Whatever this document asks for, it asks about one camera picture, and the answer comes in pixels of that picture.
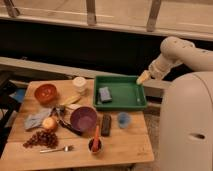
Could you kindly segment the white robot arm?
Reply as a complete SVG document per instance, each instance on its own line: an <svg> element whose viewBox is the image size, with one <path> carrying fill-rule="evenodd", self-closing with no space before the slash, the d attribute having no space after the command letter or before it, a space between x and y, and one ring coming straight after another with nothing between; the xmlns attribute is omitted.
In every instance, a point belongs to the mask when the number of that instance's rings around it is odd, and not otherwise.
<svg viewBox="0 0 213 171"><path fill-rule="evenodd" d="M191 41L167 37L160 45L160 55L137 78L138 85L151 78L162 80L172 68L185 64L194 71L213 71L213 51L197 48Z"/></svg>

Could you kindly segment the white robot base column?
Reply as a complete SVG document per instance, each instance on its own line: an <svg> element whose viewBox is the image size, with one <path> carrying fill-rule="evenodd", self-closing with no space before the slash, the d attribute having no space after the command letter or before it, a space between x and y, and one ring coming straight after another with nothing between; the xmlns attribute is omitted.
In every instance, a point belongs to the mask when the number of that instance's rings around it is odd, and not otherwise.
<svg viewBox="0 0 213 171"><path fill-rule="evenodd" d="M160 171L213 171L213 72L175 79L160 112Z"/></svg>

